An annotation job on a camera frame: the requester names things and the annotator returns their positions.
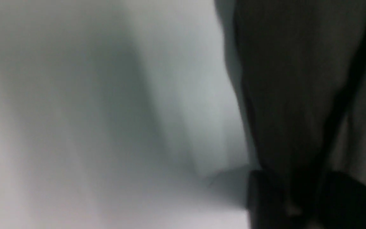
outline dark object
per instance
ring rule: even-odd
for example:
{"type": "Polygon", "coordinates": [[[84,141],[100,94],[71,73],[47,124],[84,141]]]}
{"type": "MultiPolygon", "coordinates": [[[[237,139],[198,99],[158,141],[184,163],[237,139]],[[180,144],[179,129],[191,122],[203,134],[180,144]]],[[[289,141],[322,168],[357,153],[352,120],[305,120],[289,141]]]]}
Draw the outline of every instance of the dark object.
{"type": "MultiPolygon", "coordinates": [[[[238,36],[241,30],[237,24],[234,28],[238,36]]],[[[240,49],[238,38],[235,40],[240,49]]],[[[312,219],[330,229],[366,228],[366,186],[347,174],[331,171],[329,165],[341,122],[349,112],[365,74],[366,29],[350,63],[346,84],[334,97],[331,112],[324,123],[321,150],[291,180],[292,199],[302,208],[303,214],[293,218],[287,215],[285,191],[280,181],[277,182],[280,176],[276,176],[261,160],[263,170],[251,172],[249,179],[248,207],[253,229],[305,228],[312,219]]],[[[253,117],[251,99],[247,91],[244,94],[248,99],[248,116],[253,117]]]]}

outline white surface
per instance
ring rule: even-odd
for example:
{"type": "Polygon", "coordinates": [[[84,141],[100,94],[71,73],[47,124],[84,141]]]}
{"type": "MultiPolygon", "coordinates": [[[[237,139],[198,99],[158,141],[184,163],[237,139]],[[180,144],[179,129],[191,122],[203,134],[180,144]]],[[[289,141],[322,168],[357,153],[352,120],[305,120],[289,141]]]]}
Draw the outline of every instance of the white surface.
{"type": "Polygon", "coordinates": [[[0,0],[0,229],[246,228],[247,163],[213,1],[0,0]]]}

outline dark clothing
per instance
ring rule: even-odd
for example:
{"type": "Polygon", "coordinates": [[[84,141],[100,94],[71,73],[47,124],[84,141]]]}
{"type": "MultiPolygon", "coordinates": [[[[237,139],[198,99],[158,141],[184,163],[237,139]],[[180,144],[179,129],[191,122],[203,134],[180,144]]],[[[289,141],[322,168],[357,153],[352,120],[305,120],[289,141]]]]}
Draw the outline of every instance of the dark clothing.
{"type": "MultiPolygon", "coordinates": [[[[287,205],[317,215],[317,193],[322,208],[344,211],[345,203],[357,200],[349,196],[353,190],[366,193],[366,0],[237,0],[234,21],[248,119],[263,167],[251,177],[257,187],[250,193],[259,193],[251,197],[251,221],[256,228],[295,226],[299,218],[289,217],[287,205]],[[343,101],[354,84],[350,78],[361,70],[357,90],[343,101]],[[328,159],[320,159],[323,151],[328,159]],[[344,202],[337,203],[337,194],[344,202]],[[267,223],[275,219],[278,225],[267,223]]],[[[366,207],[365,200],[355,207],[366,207]]],[[[318,223],[331,228],[328,210],[321,214],[326,219],[318,223]]]]}

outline black fabric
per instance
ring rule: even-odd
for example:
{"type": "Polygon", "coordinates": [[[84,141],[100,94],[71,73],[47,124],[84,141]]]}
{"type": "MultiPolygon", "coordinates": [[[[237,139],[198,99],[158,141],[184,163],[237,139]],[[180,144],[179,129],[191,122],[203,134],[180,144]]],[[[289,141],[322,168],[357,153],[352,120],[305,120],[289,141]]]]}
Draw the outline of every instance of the black fabric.
{"type": "Polygon", "coordinates": [[[334,99],[333,109],[324,125],[324,143],[321,152],[309,165],[307,173],[300,173],[294,180],[295,201],[303,206],[306,217],[317,214],[318,201],[329,169],[329,159],[334,148],[335,138],[340,129],[341,121],[350,110],[360,82],[366,73],[366,29],[364,36],[354,55],[348,73],[347,83],[334,99]]]}
{"type": "Polygon", "coordinates": [[[366,186],[347,174],[328,174],[318,208],[328,229],[366,229],[366,186]]]}
{"type": "MultiPolygon", "coordinates": [[[[325,121],[321,151],[292,180],[292,198],[302,207],[303,215],[294,218],[286,215],[283,190],[272,184],[272,170],[262,161],[263,170],[252,172],[249,181],[248,203],[254,229],[305,228],[315,217],[330,229],[366,228],[366,186],[341,172],[329,173],[328,165],[341,121],[354,102],[365,73],[366,29],[350,63],[347,82],[335,96],[333,108],[325,121]]],[[[248,111],[249,116],[252,114],[252,110],[248,111]]]]}

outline white wall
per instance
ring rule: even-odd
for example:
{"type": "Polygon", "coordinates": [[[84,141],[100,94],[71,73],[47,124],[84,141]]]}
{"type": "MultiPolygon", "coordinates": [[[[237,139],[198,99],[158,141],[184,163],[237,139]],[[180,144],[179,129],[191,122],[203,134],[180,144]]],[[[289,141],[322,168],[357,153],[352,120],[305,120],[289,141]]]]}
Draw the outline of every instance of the white wall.
{"type": "Polygon", "coordinates": [[[0,228],[244,228],[247,163],[212,0],[0,0],[0,228]]]}

